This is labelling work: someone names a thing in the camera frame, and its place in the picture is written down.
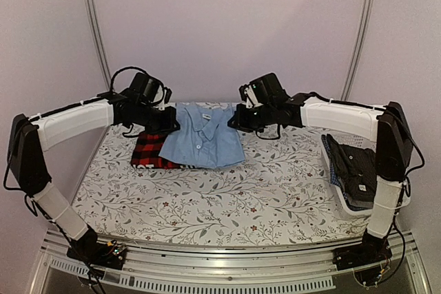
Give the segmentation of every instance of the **white wall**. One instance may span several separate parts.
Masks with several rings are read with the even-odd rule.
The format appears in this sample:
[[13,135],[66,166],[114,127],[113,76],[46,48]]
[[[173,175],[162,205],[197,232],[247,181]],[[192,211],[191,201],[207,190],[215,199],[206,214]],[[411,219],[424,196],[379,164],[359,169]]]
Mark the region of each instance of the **white wall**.
[[[351,100],[400,102],[427,166],[411,174],[411,228],[441,288],[441,0],[375,0]],[[413,162],[418,163],[414,153]]]
[[[173,101],[238,101],[268,72],[288,93],[338,97],[362,0],[96,0],[111,71],[138,65]],[[118,78],[127,86],[130,74]]]
[[[10,125],[94,96],[105,89],[83,0],[0,0],[0,173]],[[55,147],[47,155],[53,183],[72,198],[100,132]],[[13,176],[10,186],[17,185]],[[0,193],[0,293],[25,293],[47,223],[34,218],[23,194]]]

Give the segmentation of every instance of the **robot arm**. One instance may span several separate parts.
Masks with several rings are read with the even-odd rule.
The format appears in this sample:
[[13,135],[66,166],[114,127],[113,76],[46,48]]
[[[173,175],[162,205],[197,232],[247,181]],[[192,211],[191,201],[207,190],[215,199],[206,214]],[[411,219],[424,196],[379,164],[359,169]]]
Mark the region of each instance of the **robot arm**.
[[275,74],[264,75],[240,87],[239,92],[245,104],[237,106],[230,127],[244,132],[263,132],[272,124],[324,127],[377,144],[377,191],[362,244],[334,251],[334,263],[338,269],[348,269],[390,258],[387,236],[402,204],[413,149],[401,106],[392,102],[378,107],[333,101],[314,92],[289,97]]
[[[176,109],[165,107],[171,91],[162,83],[139,72],[132,84],[120,94],[106,92],[97,98],[46,114],[27,118],[17,115],[12,124],[8,149],[8,167],[20,189],[37,204],[39,210],[70,239],[71,257],[99,264],[103,247],[95,231],[70,206],[51,183],[43,153],[58,143],[92,129],[110,125],[142,125],[147,133],[169,133],[179,129]],[[106,259],[105,266],[122,267],[122,259]]]

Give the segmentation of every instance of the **metal frame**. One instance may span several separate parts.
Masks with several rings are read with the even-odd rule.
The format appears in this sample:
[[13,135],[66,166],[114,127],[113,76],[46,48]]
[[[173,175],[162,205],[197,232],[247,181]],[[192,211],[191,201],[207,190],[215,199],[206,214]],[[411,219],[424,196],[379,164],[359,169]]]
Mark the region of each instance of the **metal frame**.
[[[411,232],[405,231],[404,238],[407,266],[413,271],[409,281],[413,282],[416,293],[431,293]],[[107,237],[100,235],[100,241],[106,240]],[[353,272],[352,269],[337,271],[332,264],[332,251],[359,241],[352,239],[324,244],[246,249],[202,246],[195,250],[194,246],[141,240],[134,244],[133,240],[126,240],[128,250],[123,270],[105,269],[102,283],[148,293],[208,294],[212,289],[211,293],[236,294],[242,289],[242,294],[264,294],[266,292],[263,288],[270,288],[273,294],[313,293],[333,288],[333,282],[329,282],[333,276]],[[393,232],[389,244],[393,251],[392,260],[396,264],[401,258],[401,237]],[[41,279],[45,278],[49,268],[85,277],[87,270],[82,263],[65,256],[67,249],[68,243],[63,236],[55,230],[49,230],[41,247],[39,275],[35,278],[39,282],[33,286],[31,294],[41,294]],[[325,288],[314,285],[324,284],[322,282],[326,283]],[[288,291],[290,286],[297,286],[300,290]]]
[[101,72],[103,74],[104,83],[106,87],[110,88],[110,70],[109,64],[107,62],[107,57],[105,55],[103,39],[101,37],[101,31],[99,29],[98,17],[96,15],[96,7],[94,0],[84,0],[86,10],[88,11],[89,24],[92,32],[92,37],[94,39],[96,55],[98,56],[99,65],[101,67]]
[[373,4],[373,0],[363,1],[363,8],[360,18],[360,25],[358,27],[356,44],[355,44],[355,48],[353,49],[351,63],[349,64],[349,71],[347,73],[345,86],[343,87],[343,92],[340,97],[340,99],[343,101],[347,101],[349,99],[349,95],[351,94],[352,85],[356,77],[358,63],[360,62],[363,44],[365,42],[367,26],[369,25],[369,18],[371,16],[372,4]]

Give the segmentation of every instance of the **light blue shirt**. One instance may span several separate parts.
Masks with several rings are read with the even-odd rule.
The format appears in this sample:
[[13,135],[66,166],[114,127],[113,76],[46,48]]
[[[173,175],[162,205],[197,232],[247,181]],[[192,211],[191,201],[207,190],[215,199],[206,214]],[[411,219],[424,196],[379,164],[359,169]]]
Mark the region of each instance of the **light blue shirt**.
[[172,132],[159,153],[182,165],[217,168],[245,160],[239,134],[227,126],[234,109],[207,109],[194,103],[176,105],[176,120],[181,129]]

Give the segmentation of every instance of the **folded dark clothing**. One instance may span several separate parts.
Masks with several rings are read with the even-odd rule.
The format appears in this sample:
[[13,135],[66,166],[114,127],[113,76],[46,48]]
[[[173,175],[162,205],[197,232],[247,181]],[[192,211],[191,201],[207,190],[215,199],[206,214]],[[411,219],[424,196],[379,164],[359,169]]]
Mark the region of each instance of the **folded dark clothing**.
[[362,207],[365,209],[372,209],[373,208],[373,202],[355,200],[351,196],[347,196],[347,203],[353,207]]
[[346,192],[352,199],[373,202],[377,190],[375,152],[372,149],[339,144],[326,135],[330,150],[329,160]]
[[159,152],[167,138],[166,134],[140,133],[132,154],[130,164],[139,169],[184,169],[188,165],[180,165],[159,156]]
[[[327,142],[325,135],[322,135],[322,143],[323,143],[323,146],[325,146],[326,153],[328,155],[328,158],[330,159],[331,152],[330,152],[330,148],[329,148],[329,145],[328,145],[328,142]],[[357,206],[357,205],[353,204],[353,201],[351,201],[351,199],[349,198],[347,193],[344,191],[343,185],[341,184],[340,180],[338,179],[338,176],[337,176],[336,171],[334,169],[334,165],[332,164],[331,160],[329,160],[329,182],[332,185],[340,187],[342,194],[343,194],[343,198],[345,199],[346,205],[350,210],[361,211],[361,210],[372,209],[372,207]]]

